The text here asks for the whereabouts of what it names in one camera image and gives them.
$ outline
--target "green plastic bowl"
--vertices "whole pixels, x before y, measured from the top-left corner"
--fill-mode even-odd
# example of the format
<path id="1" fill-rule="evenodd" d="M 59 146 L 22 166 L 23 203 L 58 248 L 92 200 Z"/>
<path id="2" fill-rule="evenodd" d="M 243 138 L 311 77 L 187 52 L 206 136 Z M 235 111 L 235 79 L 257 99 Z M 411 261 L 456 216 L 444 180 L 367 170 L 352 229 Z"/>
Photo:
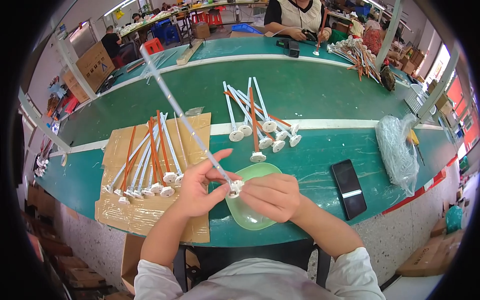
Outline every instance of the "green plastic bowl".
<path id="1" fill-rule="evenodd" d="M 236 174 L 243 177 L 243 181 L 247 181 L 254 177 L 262 177 L 271 173 L 281 174 L 282 171 L 272 164 L 258 163 L 236 172 Z M 260 230 L 276 223 L 251 209 L 245 204 L 240 196 L 237 198 L 225 198 L 225 200 L 227 201 L 228 209 L 235 222 L 245 229 Z"/>

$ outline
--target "green workbench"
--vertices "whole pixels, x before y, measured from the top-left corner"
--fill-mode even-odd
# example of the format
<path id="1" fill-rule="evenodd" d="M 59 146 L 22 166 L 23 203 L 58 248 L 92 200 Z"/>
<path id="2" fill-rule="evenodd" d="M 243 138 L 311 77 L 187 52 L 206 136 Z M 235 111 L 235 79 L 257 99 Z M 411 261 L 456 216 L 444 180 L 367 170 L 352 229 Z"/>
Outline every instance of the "green workbench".
<path id="1" fill-rule="evenodd" d="M 173 66 L 176 56 L 183 51 L 183 46 L 175 48 L 178 52 L 162 66 L 163 77 L 182 109 L 204 106 L 204 112 L 212 112 L 212 124 L 230 122 L 222 81 L 246 91 L 249 76 L 257 77 L 268 112 L 282 119 L 379 120 L 387 114 L 402 118 L 409 113 L 403 101 L 407 89 L 402 85 L 397 84 L 396 91 L 388 92 L 372 79 L 363 77 L 360 82 L 355 70 L 346 70 L 342 66 L 284 56 L 246 60 L 232 57 L 227 61 L 195 64 L 196 61 L 225 56 L 281 54 L 282 49 L 275 46 L 275 41 L 264 37 L 208 41 L 195 53 L 189 63 L 193 66 L 187 64 L 183 68 Z M 326 53 L 325 48 L 321 48 L 320 58 L 346 62 Z M 313 57 L 313 50 L 311 45 L 300 45 L 301 55 Z M 142 68 L 134 71 L 137 76 Z M 113 129 L 143 123 L 157 109 L 171 116 L 173 111 L 156 83 L 151 80 L 146 84 L 145 78 L 135 78 L 131 73 L 123 82 L 132 83 L 101 96 L 62 122 L 59 136 L 68 144 L 82 145 L 108 139 Z M 243 120 L 240 109 L 233 108 L 236 121 Z M 456 149 L 443 130 L 415 131 L 426 164 L 420 164 L 418 189 L 446 165 Z M 406 197 L 388 180 L 373 128 L 302 130 L 299 134 L 303 136 L 302 141 L 294 148 L 286 145 L 276 154 L 270 148 L 264 150 L 266 162 L 295 176 L 302 194 L 333 215 L 345 219 L 330 168 L 348 158 L 354 164 L 368 207 L 366 212 L 349 221 L 350 224 L 372 217 Z M 250 136 L 233 143 L 227 135 L 213 135 L 210 150 L 234 148 L 231 157 L 222 160 L 222 166 L 235 172 L 252 164 L 249 161 L 252 139 Z M 60 156 L 52 157 L 45 175 L 38 178 L 38 182 L 59 201 L 93 219 L 94 203 L 101 189 L 102 159 L 103 152 L 99 149 L 69 154 L 65 167 L 60 165 Z M 265 245 L 306 236 L 289 222 L 259 231 L 245 230 L 233 220 L 224 201 L 214 207 L 209 219 L 211 241 L 202 244 L 206 246 Z"/>

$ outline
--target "red stool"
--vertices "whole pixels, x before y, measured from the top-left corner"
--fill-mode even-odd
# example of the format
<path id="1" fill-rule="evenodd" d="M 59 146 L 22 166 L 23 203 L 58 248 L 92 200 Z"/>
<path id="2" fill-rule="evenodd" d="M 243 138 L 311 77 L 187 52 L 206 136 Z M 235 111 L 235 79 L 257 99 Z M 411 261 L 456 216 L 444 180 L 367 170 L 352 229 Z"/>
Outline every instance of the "red stool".
<path id="1" fill-rule="evenodd" d="M 114 58 L 112 58 L 112 62 L 113 62 L 113 66 L 115 67 L 115 69 L 120 69 L 121 67 L 123 67 L 125 65 L 125 63 L 121 59 L 120 55 L 117 55 Z"/>
<path id="2" fill-rule="evenodd" d="M 163 46 L 160 44 L 158 37 L 144 42 L 144 47 L 147 49 L 148 54 L 154 54 L 163 51 Z"/>
<path id="3" fill-rule="evenodd" d="M 206 16 L 205 12 L 193 13 L 192 14 L 192 23 L 205 22 Z"/>
<path id="4" fill-rule="evenodd" d="M 207 14 L 207 23 L 209 25 L 217 25 L 223 27 L 223 22 L 222 22 L 222 16 L 220 15 L 220 12 L 216 14 L 208 13 Z"/>

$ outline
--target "smartphone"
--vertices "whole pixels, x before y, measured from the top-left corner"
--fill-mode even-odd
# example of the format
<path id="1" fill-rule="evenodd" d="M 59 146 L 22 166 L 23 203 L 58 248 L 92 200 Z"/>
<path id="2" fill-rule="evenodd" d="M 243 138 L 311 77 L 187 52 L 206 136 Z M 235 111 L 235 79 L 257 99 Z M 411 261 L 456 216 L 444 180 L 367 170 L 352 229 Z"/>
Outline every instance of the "smartphone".
<path id="1" fill-rule="evenodd" d="M 357 173 L 349 159 L 332 165 L 332 171 L 340 190 L 347 220 L 351 220 L 367 210 Z"/>

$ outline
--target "screwdriver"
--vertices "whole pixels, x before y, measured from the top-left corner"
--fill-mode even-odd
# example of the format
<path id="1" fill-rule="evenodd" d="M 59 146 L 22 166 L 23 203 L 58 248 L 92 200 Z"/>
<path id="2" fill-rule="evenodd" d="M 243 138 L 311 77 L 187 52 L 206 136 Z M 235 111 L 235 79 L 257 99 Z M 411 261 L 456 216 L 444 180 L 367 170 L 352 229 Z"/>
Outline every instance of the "screwdriver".
<path id="1" fill-rule="evenodd" d="M 410 133 L 408 134 L 407 138 L 408 138 L 409 141 L 412 141 L 413 145 L 417 149 L 417 152 L 419 153 L 421 162 L 423 163 L 423 165 L 425 165 L 425 161 L 423 161 L 423 155 L 421 154 L 420 148 L 419 148 L 420 142 L 419 142 L 419 139 L 418 139 L 417 135 L 413 131 L 413 129 L 410 129 Z"/>

